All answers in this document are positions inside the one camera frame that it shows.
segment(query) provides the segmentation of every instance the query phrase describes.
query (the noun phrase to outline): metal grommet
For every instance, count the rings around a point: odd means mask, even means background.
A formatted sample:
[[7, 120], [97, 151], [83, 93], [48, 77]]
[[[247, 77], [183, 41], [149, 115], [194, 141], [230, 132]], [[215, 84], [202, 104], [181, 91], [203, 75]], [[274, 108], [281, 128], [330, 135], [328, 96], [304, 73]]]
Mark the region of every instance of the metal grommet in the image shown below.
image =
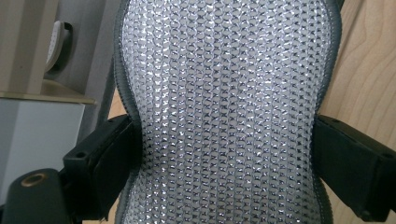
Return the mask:
[[30, 188], [32, 186], [38, 185], [41, 182], [43, 182], [45, 179], [47, 179], [47, 175], [43, 173], [38, 173], [38, 174], [32, 174], [24, 178], [21, 182], [21, 185]]

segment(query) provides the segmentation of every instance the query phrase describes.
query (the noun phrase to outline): wooden floor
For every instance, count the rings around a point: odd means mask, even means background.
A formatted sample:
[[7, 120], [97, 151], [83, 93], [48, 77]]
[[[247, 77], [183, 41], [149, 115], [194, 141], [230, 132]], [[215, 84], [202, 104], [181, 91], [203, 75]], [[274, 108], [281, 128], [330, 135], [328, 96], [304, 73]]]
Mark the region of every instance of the wooden floor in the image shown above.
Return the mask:
[[[332, 85], [320, 110], [396, 149], [396, 1], [346, 1], [343, 41]], [[116, 93], [110, 117], [123, 114]], [[335, 224], [360, 224], [328, 189]], [[113, 223], [114, 208], [109, 222]], [[388, 224], [396, 223], [391, 212]]]

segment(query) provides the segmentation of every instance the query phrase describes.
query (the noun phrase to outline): silver mesh fabric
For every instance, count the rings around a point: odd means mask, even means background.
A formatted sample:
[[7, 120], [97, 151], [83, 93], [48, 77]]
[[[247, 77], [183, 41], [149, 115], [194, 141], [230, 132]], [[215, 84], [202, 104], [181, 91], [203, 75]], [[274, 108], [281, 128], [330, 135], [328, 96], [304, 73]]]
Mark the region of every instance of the silver mesh fabric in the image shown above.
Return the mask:
[[121, 44], [143, 164], [124, 223], [319, 223], [321, 0], [132, 0]]

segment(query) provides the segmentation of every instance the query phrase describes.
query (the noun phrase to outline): hexagonal mesh pattern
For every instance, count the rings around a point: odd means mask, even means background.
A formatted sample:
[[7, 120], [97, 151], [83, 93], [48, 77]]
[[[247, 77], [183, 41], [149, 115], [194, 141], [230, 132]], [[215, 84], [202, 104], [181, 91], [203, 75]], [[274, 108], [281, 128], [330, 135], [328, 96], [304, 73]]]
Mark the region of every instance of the hexagonal mesh pattern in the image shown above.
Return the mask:
[[122, 50], [143, 164], [125, 223], [319, 223], [321, 0], [132, 0]]

